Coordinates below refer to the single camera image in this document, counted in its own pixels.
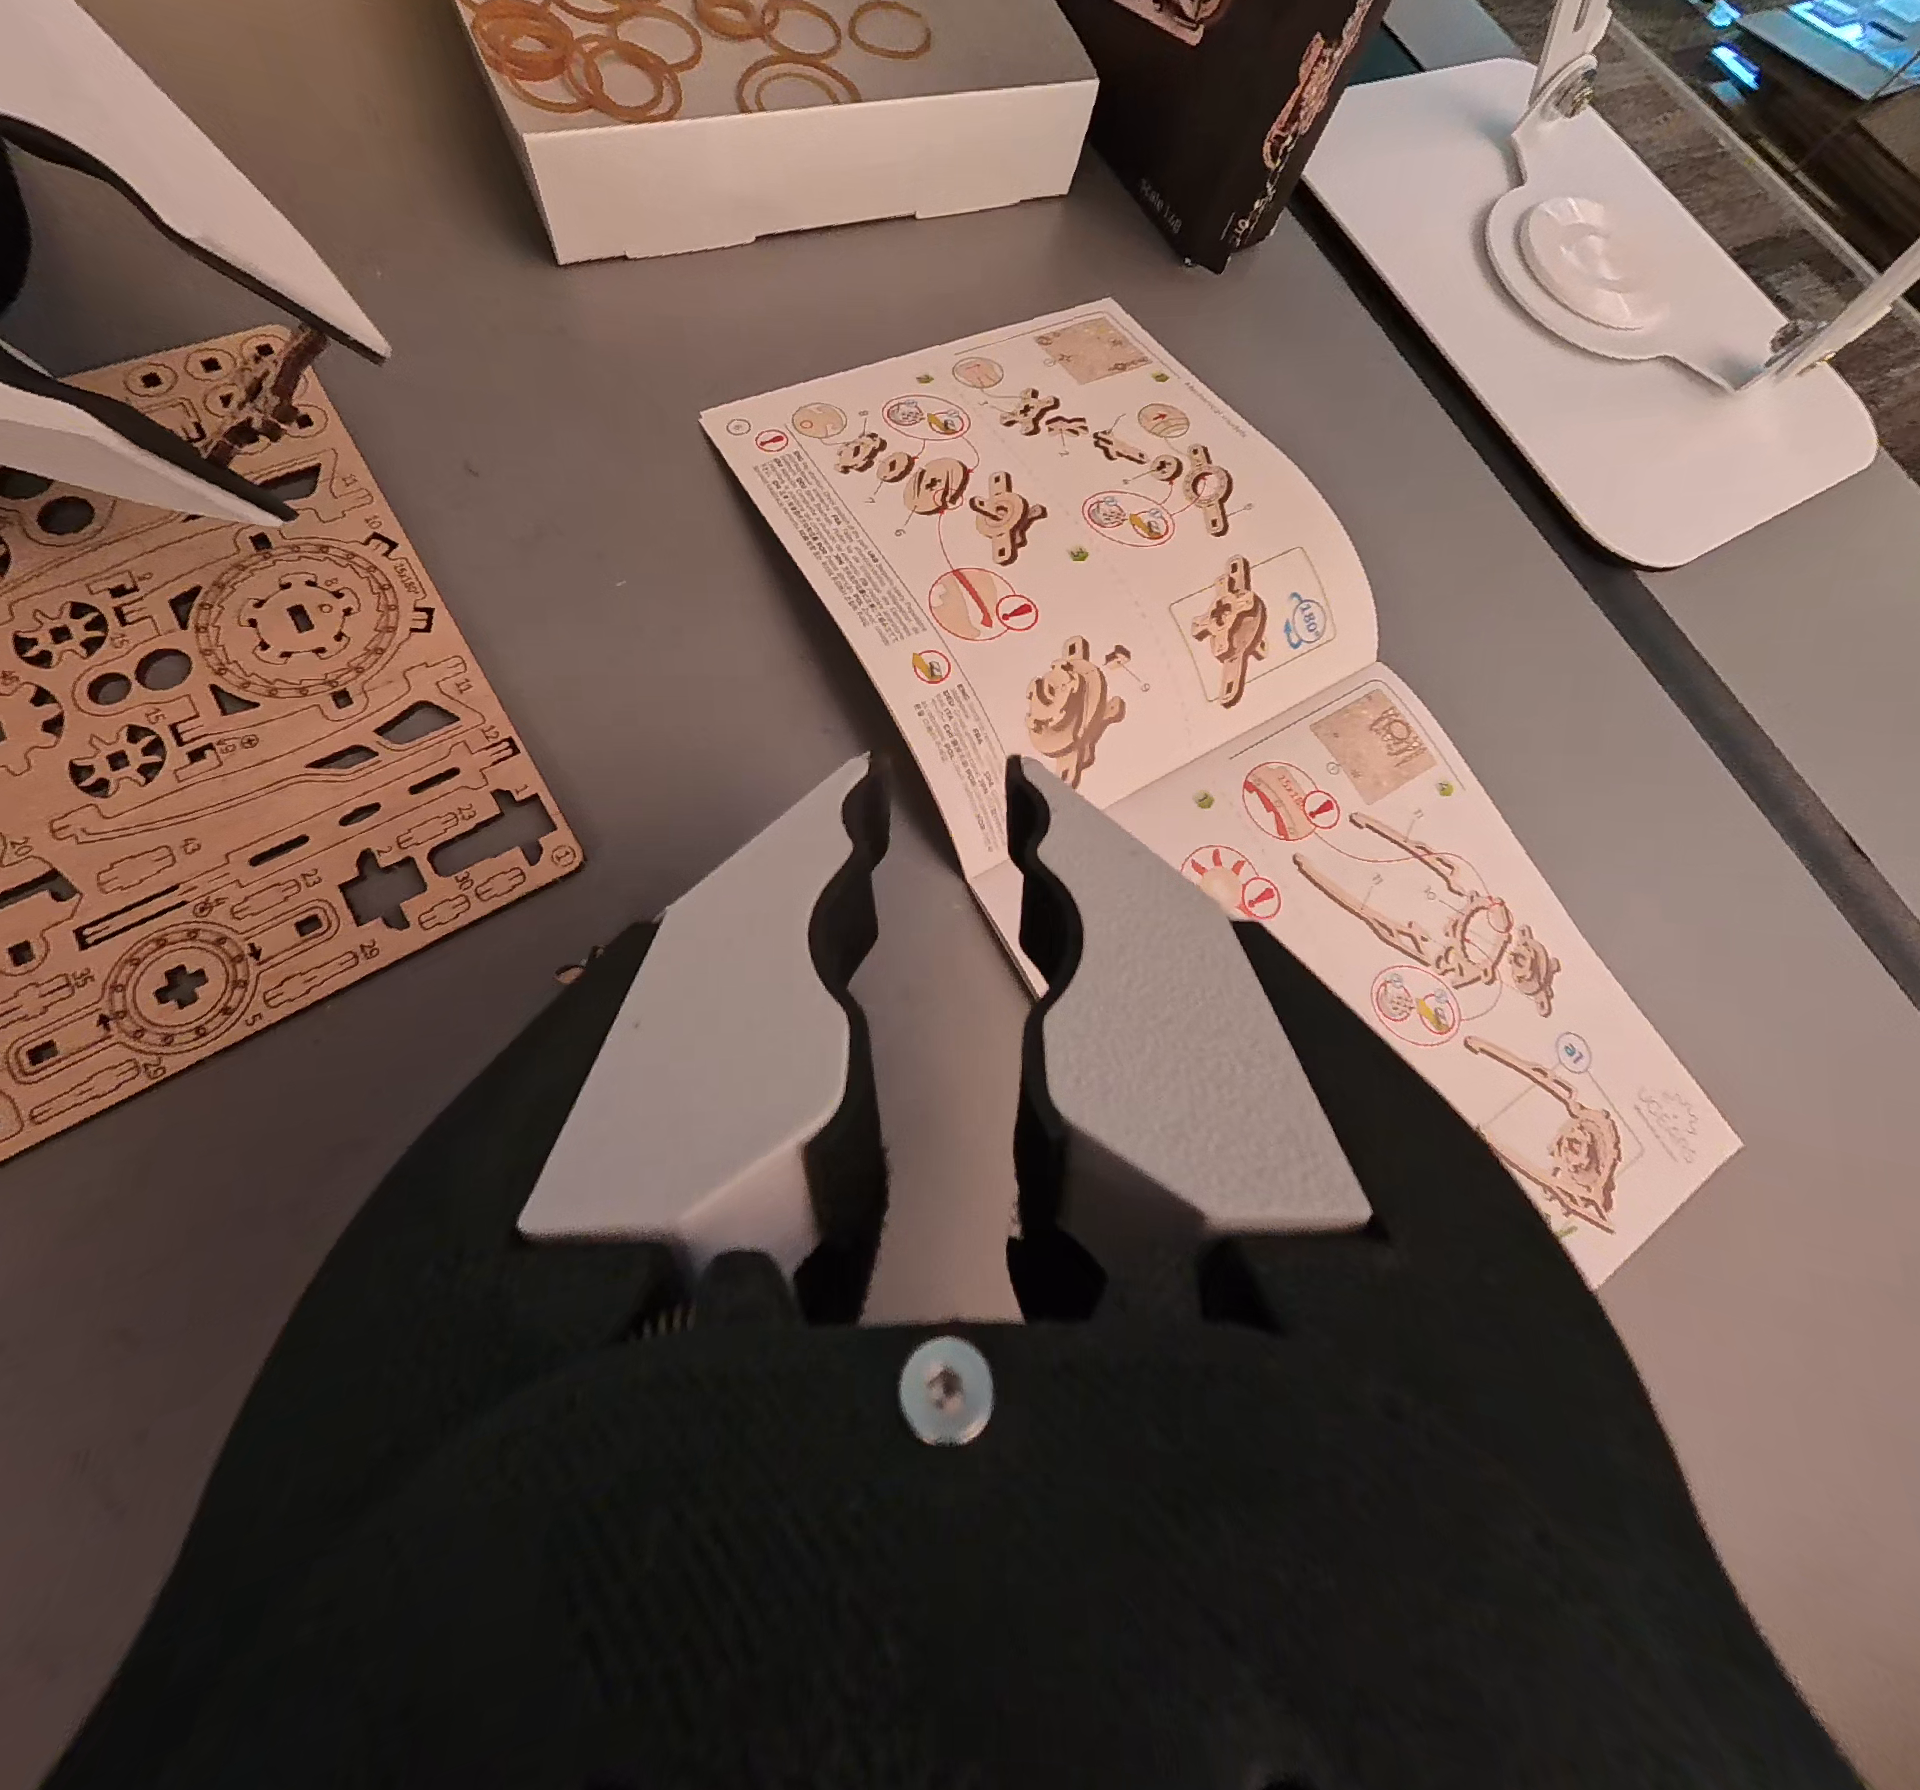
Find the black model kit box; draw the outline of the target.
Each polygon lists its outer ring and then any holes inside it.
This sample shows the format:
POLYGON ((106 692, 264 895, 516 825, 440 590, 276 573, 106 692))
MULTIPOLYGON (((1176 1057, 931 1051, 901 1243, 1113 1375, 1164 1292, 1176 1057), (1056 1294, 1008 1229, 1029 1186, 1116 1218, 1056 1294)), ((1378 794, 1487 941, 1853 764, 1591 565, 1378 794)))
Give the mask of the black model kit box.
POLYGON ((1097 73, 1091 142, 1178 253, 1268 235, 1390 0, 1056 0, 1097 73))

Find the white cardboard box tray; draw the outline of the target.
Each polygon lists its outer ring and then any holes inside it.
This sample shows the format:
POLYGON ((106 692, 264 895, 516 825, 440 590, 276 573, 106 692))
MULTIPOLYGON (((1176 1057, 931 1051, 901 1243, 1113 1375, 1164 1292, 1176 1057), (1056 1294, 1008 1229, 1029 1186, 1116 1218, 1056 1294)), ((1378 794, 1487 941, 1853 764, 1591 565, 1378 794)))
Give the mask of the white cardboard box tray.
POLYGON ((1056 3, 915 2, 933 24, 930 59, 876 66, 876 93, 852 104, 549 125, 485 66, 555 257, 665 256, 1064 193, 1095 81, 1056 3))

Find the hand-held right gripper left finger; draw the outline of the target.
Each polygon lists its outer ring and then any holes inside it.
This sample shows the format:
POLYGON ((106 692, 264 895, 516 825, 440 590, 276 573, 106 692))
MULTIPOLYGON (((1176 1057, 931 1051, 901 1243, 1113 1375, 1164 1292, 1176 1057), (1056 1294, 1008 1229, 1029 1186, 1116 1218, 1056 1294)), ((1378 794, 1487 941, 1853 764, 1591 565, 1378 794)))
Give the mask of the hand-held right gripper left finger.
POLYGON ((865 1297, 889 1177, 852 976, 886 819, 853 756, 660 915, 522 1235, 665 1243, 688 1276, 758 1250, 798 1297, 865 1297))

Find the printed instruction booklet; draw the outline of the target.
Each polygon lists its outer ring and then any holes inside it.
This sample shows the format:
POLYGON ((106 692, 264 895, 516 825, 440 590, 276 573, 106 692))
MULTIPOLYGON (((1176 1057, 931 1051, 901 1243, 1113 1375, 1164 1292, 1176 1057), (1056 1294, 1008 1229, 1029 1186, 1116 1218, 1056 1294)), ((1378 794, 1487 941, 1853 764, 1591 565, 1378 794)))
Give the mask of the printed instruction booklet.
POLYGON ((1296 464, 1113 298, 702 411, 1010 953, 1044 760, 1311 965, 1589 1284, 1739 1150, 1423 702, 1296 464))

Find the laser-cut wooden parts sheet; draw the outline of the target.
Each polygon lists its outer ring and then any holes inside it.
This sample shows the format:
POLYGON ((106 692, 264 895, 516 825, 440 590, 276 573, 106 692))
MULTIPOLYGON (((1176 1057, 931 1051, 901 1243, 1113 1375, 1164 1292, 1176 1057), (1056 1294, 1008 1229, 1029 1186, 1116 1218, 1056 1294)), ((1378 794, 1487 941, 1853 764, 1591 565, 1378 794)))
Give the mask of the laser-cut wooden parts sheet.
POLYGON ((233 467, 3 485, 3 1158, 581 859, 315 371, 233 467))

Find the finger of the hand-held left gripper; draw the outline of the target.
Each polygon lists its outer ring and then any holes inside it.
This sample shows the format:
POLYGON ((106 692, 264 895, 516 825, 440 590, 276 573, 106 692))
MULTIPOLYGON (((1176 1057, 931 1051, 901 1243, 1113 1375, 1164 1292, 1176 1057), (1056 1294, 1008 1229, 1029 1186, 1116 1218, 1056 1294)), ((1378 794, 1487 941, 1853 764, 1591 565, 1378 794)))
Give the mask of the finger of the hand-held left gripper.
POLYGON ((1 347, 1 466, 143 505, 273 530, 295 509, 142 411, 1 347))
POLYGON ((305 241, 75 0, 1 0, 3 136, 125 193, 233 281, 381 363, 391 349, 305 241))

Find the small dark wooden model part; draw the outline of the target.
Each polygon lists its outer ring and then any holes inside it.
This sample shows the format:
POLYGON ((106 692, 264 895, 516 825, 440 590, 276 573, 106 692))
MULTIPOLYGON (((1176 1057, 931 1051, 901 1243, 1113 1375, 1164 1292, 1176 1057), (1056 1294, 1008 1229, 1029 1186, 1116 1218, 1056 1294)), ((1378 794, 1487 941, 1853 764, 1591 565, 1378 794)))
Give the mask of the small dark wooden model part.
POLYGON ((326 349, 321 330, 300 327, 266 359, 238 391, 230 416, 203 450, 214 466, 230 466, 238 451, 273 442, 297 424, 297 389, 305 371, 326 349))

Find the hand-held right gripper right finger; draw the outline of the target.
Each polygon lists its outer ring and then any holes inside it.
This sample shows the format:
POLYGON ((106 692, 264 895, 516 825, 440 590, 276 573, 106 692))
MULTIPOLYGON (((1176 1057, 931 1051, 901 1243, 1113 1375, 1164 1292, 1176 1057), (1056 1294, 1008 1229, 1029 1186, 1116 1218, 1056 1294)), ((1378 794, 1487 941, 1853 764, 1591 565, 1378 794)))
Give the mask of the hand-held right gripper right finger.
POLYGON ((1348 1230, 1361 1183, 1213 897, 1033 758, 1005 770, 1019 947, 1021 1234, 1193 1248, 1348 1230))

